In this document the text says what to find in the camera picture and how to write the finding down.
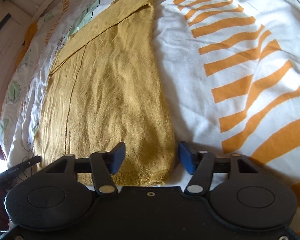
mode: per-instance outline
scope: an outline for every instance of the mustard yellow cloth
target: mustard yellow cloth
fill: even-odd
[[[174,136],[152,49],[153,0],[116,0],[58,53],[34,138],[46,166],[126,143],[117,185],[164,184]],[[90,174],[80,182],[92,185]]]

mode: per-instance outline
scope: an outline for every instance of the circular cover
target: circular cover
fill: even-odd
[[[5,207],[14,224],[39,231],[57,230],[72,225],[90,209],[92,195],[85,185],[63,174],[34,177],[6,196]]]
[[[296,197],[284,184],[267,178],[223,182],[212,190],[210,204],[218,215],[242,228],[289,225],[296,212]]]

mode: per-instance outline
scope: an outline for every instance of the screw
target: screw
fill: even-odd
[[[152,192],[152,191],[150,191],[150,192],[147,193],[147,195],[148,195],[149,197],[154,197],[154,196],[155,196],[155,193]]]
[[[203,187],[201,187],[199,185],[191,185],[191,186],[187,187],[187,191],[190,193],[200,193],[203,191]]]
[[[115,188],[112,187],[111,185],[104,185],[99,188],[99,191],[104,194],[110,194],[115,191]]]

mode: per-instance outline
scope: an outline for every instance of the bed sheet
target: bed sheet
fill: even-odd
[[[33,154],[33,135],[40,120],[41,105],[47,86],[47,74],[57,50],[63,47],[69,34],[79,30],[98,13],[106,9],[112,1],[63,0],[57,8],[40,19],[38,23],[39,31],[30,45],[29,54],[26,54],[19,66],[19,72],[16,72],[10,83],[6,95],[7,100],[2,109],[0,122],[1,144],[8,156],[9,166],[13,166]],[[222,141],[229,138],[232,135],[231,133],[240,132],[247,120],[232,130],[221,133],[219,118],[222,115],[236,113],[238,109],[244,108],[247,93],[216,103],[213,93],[217,90],[213,89],[237,80],[237,74],[243,72],[242,70],[232,71],[217,80],[211,79],[213,75],[206,75],[206,69],[203,66],[209,64],[207,60],[210,56],[200,55],[198,49],[203,47],[204,44],[211,43],[211,41],[225,40],[227,35],[219,33],[219,36],[216,35],[215,37],[210,35],[194,38],[192,30],[201,23],[197,22],[192,26],[189,26],[189,23],[201,12],[196,11],[191,17],[189,15],[186,17],[189,10],[191,10],[186,8],[190,0],[189,2],[179,0],[182,1],[179,4],[175,1],[155,0],[156,16],[153,46],[163,89],[170,108],[176,141],[179,143],[179,141],[185,140],[191,142],[195,150],[209,150],[219,156],[227,157],[229,154],[224,155]],[[275,38],[280,44],[280,51],[273,51],[274,53],[267,55],[267,64],[269,64],[270,70],[267,70],[264,66],[262,67],[262,65],[259,66],[261,74],[257,77],[257,80],[261,79],[264,73],[271,74],[271,68],[275,65],[284,65],[286,59],[289,59],[293,66],[289,68],[289,75],[285,75],[285,79],[282,79],[278,82],[278,86],[274,87],[276,89],[275,93],[264,91],[261,94],[262,97],[257,98],[256,103],[252,105],[250,112],[248,112],[248,116],[251,117],[261,111],[263,107],[266,108],[274,97],[293,92],[300,85],[300,0],[215,1],[217,3],[228,2],[228,4],[223,4],[225,10],[234,10],[231,3],[237,8],[241,6],[246,15],[256,19],[256,24],[265,26],[263,32],[265,30],[271,32],[271,36],[265,39],[266,43]],[[202,6],[206,3],[203,1],[199,5]],[[215,8],[208,7],[204,12],[213,10]],[[206,19],[211,24],[213,20],[222,20],[224,15],[231,17],[232,15],[229,13],[223,12]],[[237,15],[238,18],[242,17],[240,15],[242,11],[231,13]],[[240,26],[233,33],[230,33],[235,34],[239,30],[251,31],[245,26]],[[240,44],[245,48],[253,48],[256,45],[255,42],[243,41]],[[261,43],[261,49],[264,48],[265,44]],[[232,52],[225,51],[225,56],[222,56],[223,58],[220,60],[226,58],[226,56],[229,57]],[[213,57],[219,57],[216,52],[211,51],[209,53]],[[245,69],[249,67],[252,67],[252,65],[245,65]],[[28,72],[23,72],[22,70],[26,68],[28,68]],[[267,116],[263,118],[257,127],[257,132],[251,134],[243,146],[236,150],[237,152],[253,155],[254,151],[272,134],[289,123],[300,120],[300,96],[291,98],[291,100],[283,102],[280,106],[281,108],[277,107],[274,109],[275,111],[267,113]],[[300,135],[300,129],[296,129],[294,132],[296,135]],[[283,137],[282,140],[289,141],[289,137]],[[276,171],[274,174],[289,186],[300,185],[300,145],[283,155],[270,159],[266,162],[265,167],[271,171]],[[179,164],[173,171],[168,185],[179,185],[184,189],[190,178],[191,176]],[[211,187],[215,187],[225,178],[224,174],[216,174]],[[298,205],[291,226],[294,230],[300,232],[300,200]]]

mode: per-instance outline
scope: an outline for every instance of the bed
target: bed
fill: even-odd
[[[34,138],[55,58],[114,1],[62,0],[38,20],[2,106],[0,143],[9,167],[41,155]],[[153,53],[176,145],[251,156],[295,192],[291,227],[300,234],[300,0],[152,6]],[[163,181],[184,189],[190,177],[176,164]],[[212,187],[224,179],[216,175]]]

